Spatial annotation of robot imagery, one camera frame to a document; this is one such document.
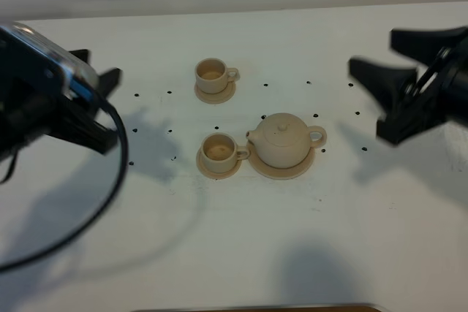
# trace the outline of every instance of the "white table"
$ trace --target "white table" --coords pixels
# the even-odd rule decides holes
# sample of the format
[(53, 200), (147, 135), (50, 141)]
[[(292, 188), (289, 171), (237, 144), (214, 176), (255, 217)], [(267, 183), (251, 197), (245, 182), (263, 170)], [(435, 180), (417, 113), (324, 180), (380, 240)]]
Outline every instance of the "white table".
[[(111, 102), (135, 165), (85, 237), (0, 277), (0, 311), (468, 309), (467, 132), (449, 124), (392, 149), (375, 139), (377, 105), (347, 78), (355, 54), (413, 65), (388, 50), (393, 27), (467, 23), (468, 3), (28, 22), (90, 49), (98, 71), (124, 71)], [(235, 96), (216, 106), (193, 91), (194, 65), (212, 56), (241, 72)], [(199, 174), (195, 154), (215, 126), (244, 143), (277, 112), (328, 131), (305, 175), (274, 181), (248, 162), (227, 180)], [(117, 158), (48, 137), (22, 152), (0, 188), (2, 259), (76, 226), (106, 195)]]

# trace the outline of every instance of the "teapot handle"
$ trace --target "teapot handle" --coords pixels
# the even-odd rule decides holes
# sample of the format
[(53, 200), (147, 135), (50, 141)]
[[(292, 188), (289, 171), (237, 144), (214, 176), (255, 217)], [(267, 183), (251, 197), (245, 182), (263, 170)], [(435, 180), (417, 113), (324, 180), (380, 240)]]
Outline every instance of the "teapot handle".
[(309, 133), (320, 133), (322, 135), (318, 140), (311, 140), (310, 147), (320, 148), (321, 146), (324, 146), (327, 142), (327, 132), (325, 132), (324, 128), (320, 126), (310, 126), (307, 128), (309, 128)]

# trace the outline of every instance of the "black cable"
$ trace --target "black cable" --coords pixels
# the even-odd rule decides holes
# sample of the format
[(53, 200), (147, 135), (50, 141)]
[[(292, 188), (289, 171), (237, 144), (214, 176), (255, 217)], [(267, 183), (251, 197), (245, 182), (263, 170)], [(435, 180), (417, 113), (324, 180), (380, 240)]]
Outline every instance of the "black cable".
[(14, 259), (10, 262), (4, 263), (0, 265), (0, 274), (6, 273), (12, 270), (17, 270), (19, 268), (25, 267), (27, 265), (31, 265), (35, 262), (38, 262), (42, 259), (46, 259), (49, 256), (52, 256), (59, 252), (61, 249), (65, 248), (66, 246), (70, 245), (74, 241), (76, 241), (81, 235), (83, 235), (88, 229), (90, 229), (109, 209), (109, 207), (113, 204), (114, 200), (117, 197), (118, 191), (120, 190), (125, 175), (127, 173), (128, 167), (128, 158), (129, 158), (129, 143), (127, 139), (127, 133), (125, 132), (124, 122), (122, 121), (120, 115), (117, 113), (117, 110), (114, 106), (109, 104), (104, 99), (101, 99), (101, 108), (104, 112), (106, 112), (116, 124), (118, 138), (120, 140), (120, 149), (121, 149), (121, 156), (120, 156), (120, 166), (118, 169), (118, 174), (116, 181), (110, 190), (109, 195), (105, 198), (104, 202), (97, 208), (96, 212), (85, 220), (78, 228), (71, 231), (68, 235), (63, 237), (60, 240), (50, 244), (49, 246), (38, 250), (35, 253), (29, 254), (24, 256), (23, 258)]
[(12, 161), (10, 161), (10, 165), (8, 166), (8, 171), (5, 177), (0, 180), (0, 185), (5, 184), (7, 181), (10, 180), (12, 177), (13, 173), (15, 173), (15, 168), (16, 168), (16, 161), (18, 160), (18, 151), (15, 152), (15, 154), (12, 157)]

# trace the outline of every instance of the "miniature tea set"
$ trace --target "miniature tea set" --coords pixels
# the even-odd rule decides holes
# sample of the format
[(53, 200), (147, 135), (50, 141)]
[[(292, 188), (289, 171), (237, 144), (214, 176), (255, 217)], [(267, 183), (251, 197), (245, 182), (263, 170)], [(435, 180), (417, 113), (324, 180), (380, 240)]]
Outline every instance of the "miniature tea set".
[[(220, 104), (235, 93), (239, 71), (228, 68), (217, 58), (202, 60), (195, 68), (195, 95), (208, 104)], [(316, 140), (311, 134), (318, 134)], [(246, 146), (238, 145), (224, 133), (208, 135), (197, 152), (197, 167), (206, 177), (223, 179), (235, 174), (248, 159), (261, 175), (273, 179), (292, 179), (307, 171), (315, 149), (324, 146), (327, 133), (320, 126), (307, 126), (299, 117), (275, 113), (246, 133)]]

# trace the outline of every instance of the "teapot lid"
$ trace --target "teapot lid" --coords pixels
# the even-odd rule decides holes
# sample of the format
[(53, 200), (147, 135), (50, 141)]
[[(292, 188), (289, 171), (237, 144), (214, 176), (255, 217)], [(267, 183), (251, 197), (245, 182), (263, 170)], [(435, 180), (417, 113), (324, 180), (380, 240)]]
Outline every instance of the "teapot lid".
[(275, 113), (264, 119), (262, 126), (265, 139), (276, 146), (289, 146), (308, 132), (307, 125), (290, 113)]

